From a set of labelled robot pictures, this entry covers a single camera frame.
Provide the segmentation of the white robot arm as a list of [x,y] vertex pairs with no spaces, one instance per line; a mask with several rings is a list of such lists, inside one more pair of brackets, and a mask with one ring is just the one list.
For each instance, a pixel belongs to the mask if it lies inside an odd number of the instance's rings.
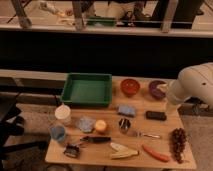
[[182,69],[176,80],[167,84],[166,111],[173,112],[191,97],[213,109],[213,62]]

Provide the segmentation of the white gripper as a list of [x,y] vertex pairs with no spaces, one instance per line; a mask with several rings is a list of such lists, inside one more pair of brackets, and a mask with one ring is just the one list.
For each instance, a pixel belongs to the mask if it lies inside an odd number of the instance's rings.
[[179,83],[177,81],[171,81],[167,85],[166,90],[166,113],[171,114],[175,112],[181,105],[180,99],[176,95],[176,89],[179,87]]

